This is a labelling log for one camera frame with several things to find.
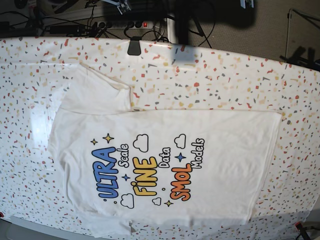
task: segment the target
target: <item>black clip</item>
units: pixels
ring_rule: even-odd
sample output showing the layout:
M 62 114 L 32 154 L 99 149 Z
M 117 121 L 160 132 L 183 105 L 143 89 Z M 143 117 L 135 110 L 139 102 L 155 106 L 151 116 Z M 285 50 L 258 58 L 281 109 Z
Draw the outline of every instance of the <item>black clip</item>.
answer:
M 141 54 L 140 48 L 140 40 L 142 38 L 140 36 L 133 36 L 130 39 L 129 48 L 128 48 L 128 55 L 130 56 L 139 56 Z

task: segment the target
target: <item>orange letter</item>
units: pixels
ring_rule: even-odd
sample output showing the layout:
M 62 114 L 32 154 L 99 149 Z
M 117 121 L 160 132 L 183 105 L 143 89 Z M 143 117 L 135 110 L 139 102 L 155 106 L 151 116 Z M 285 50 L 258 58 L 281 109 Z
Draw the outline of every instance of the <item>orange letter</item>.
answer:
M 175 179 L 177 179 L 178 181 L 187 181 L 190 178 L 190 174 L 187 172 L 177 172 L 174 175 Z
M 172 172 L 185 172 L 185 173 L 190 173 L 192 172 L 191 164 L 187 163 L 185 168 L 180 168 L 180 167 L 175 167 L 171 169 Z
M 188 193 L 190 192 L 190 189 L 185 189 L 185 185 L 189 185 L 190 181 L 173 181 L 171 182 L 171 185 L 175 188 L 171 189 L 171 192 L 184 192 Z
M 177 200 L 177 199 L 183 197 L 181 200 L 187 201 L 190 198 L 190 193 L 188 193 L 188 192 L 179 192 L 179 193 L 172 192 L 172 193 L 170 193 L 170 197 L 174 200 Z

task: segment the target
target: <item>graphic print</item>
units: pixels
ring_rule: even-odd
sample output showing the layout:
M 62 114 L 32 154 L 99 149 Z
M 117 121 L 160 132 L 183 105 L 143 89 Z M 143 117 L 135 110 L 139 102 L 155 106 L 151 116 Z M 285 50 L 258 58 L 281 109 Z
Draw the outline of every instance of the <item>graphic print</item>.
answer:
M 95 139 L 93 139 L 90 143 L 93 143 L 93 145 L 96 145 L 98 142 Z
M 169 168 L 169 162 L 170 162 L 170 147 L 164 147 L 162 148 L 162 153 L 159 154 L 159 156 L 162 158 L 162 161 L 159 163 L 159 168 Z
M 186 157 L 185 156 L 182 156 L 181 152 L 179 154 L 179 156 L 175 156 L 176 159 L 179 159 L 179 162 L 181 163 L 181 160 L 182 159 L 185 159 Z
M 152 156 L 149 158 L 149 161 L 147 159 L 142 159 L 142 161 L 140 162 L 139 158 L 137 157 L 134 157 L 132 161 L 134 165 L 133 172 L 135 174 L 139 174 L 139 176 L 135 178 L 136 181 L 131 182 L 134 194 L 137 196 L 157 195 L 156 191 L 149 191 L 145 188 L 157 186 L 156 182 L 158 178 L 153 176 L 157 173 L 157 170 L 155 169 L 158 166 L 157 160 Z
M 141 152 L 146 153 L 149 149 L 149 137 L 147 134 L 138 135 L 133 142 L 133 146 Z
M 103 139 L 107 140 L 107 142 L 109 143 L 112 139 L 114 139 L 113 137 L 110 137 L 109 133 L 106 137 L 103 137 Z
M 131 177 L 128 177 L 127 174 L 125 174 L 124 176 L 122 176 L 122 178 L 127 181 L 128 179 L 130 179 Z
M 161 205 L 161 197 L 157 197 L 152 199 L 154 205 L 160 206 Z
M 166 204 L 168 207 L 170 207 L 170 205 L 172 205 L 173 203 L 170 202 L 170 200 L 168 200 L 167 202 L 165 202 L 164 204 Z
M 110 146 L 109 143 L 114 138 L 108 133 L 103 139 L 108 143 L 103 141 L 103 143 L 100 142 L 98 144 L 95 139 L 89 141 L 94 146 L 96 144 Z M 190 185 L 192 184 L 192 172 L 194 169 L 202 168 L 205 150 L 204 139 L 196 138 L 187 146 L 187 149 L 185 149 L 186 135 L 180 134 L 174 139 L 174 143 L 172 140 L 171 144 L 169 144 L 168 141 L 164 142 L 164 144 L 168 143 L 170 147 L 162 146 L 162 149 L 152 149 L 152 151 L 158 151 L 158 153 L 160 153 L 157 159 L 152 155 L 149 158 L 147 158 L 145 154 L 141 156 L 141 153 L 147 153 L 149 151 L 149 136 L 147 134 L 139 134 L 133 142 L 130 142 L 134 148 L 139 149 L 139 151 L 134 151 L 136 155 L 130 155 L 130 150 L 133 149 L 131 148 L 131 144 L 120 144 L 121 142 L 117 142 L 114 144 L 115 146 L 99 148 L 91 152 L 92 156 L 95 157 L 92 168 L 96 181 L 96 190 L 98 191 L 98 196 L 102 198 L 106 204 L 112 202 L 107 199 L 113 199 L 114 204 L 120 203 L 123 207 L 133 209 L 135 207 L 135 201 L 136 203 L 143 203 L 144 201 L 141 200 L 145 198 L 144 204 L 148 207 L 152 207 L 153 205 L 167 205 L 167 207 L 170 207 L 178 202 L 178 200 L 185 202 L 191 198 L 192 188 Z M 179 162 L 177 160 L 171 161 L 171 154 L 174 154 L 174 159 L 178 159 Z M 130 171 L 133 171 L 133 173 L 125 169 L 129 166 L 131 166 Z M 173 174 L 172 177 L 174 178 L 172 178 L 173 180 L 170 182 L 170 190 L 168 188 L 166 190 L 164 182 L 162 181 L 159 182 L 160 186 L 158 186 L 158 171 L 160 171 L 161 174 L 165 172 L 171 172 Z M 122 189 L 121 191 L 123 185 L 127 187 L 131 185 L 132 188 Z M 170 200 L 164 202 L 163 197 L 155 197 L 158 194 L 157 191 L 164 191 L 161 192 L 161 194 L 165 194 Z
M 186 135 L 180 134 L 180 136 L 176 137 L 174 139 L 174 143 L 177 148 L 179 149 L 185 149 L 186 147 Z
M 128 209 L 133 209 L 135 207 L 134 196 L 131 193 L 123 194 L 120 204 Z

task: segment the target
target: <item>terrazzo table surface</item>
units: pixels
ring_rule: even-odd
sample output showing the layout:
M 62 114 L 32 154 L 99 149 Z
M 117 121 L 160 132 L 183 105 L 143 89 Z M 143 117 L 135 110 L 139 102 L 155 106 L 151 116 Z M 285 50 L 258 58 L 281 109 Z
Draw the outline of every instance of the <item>terrazzo table surface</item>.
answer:
M 91 235 L 56 185 L 47 151 L 56 111 L 79 63 L 131 86 L 133 111 L 276 111 L 282 122 L 264 187 L 247 225 L 188 229 L 134 222 L 128 239 L 295 237 L 320 190 L 320 73 L 200 47 L 96 38 L 0 39 L 0 212 Z

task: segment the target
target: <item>t-shirt sleeve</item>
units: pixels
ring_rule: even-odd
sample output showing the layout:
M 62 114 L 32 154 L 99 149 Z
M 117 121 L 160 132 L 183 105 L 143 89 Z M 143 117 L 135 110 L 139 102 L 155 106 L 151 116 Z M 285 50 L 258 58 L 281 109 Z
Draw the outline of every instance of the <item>t-shirt sleeve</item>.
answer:
M 90 115 L 109 115 L 131 110 L 130 87 L 84 65 L 79 65 L 62 109 Z

